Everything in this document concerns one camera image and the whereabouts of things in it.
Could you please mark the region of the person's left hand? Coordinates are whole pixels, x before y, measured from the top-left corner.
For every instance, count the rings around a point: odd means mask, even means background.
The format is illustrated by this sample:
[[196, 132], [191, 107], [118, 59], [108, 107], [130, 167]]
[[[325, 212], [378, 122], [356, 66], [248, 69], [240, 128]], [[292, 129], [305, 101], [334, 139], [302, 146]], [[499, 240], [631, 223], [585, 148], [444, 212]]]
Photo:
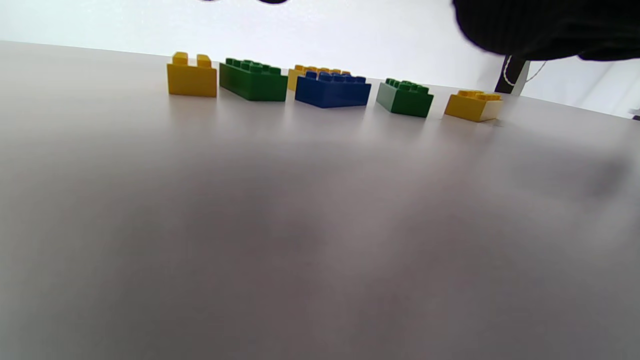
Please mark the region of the person's left hand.
[[637, 0], [455, 0], [455, 20], [478, 48], [522, 60], [640, 56]]

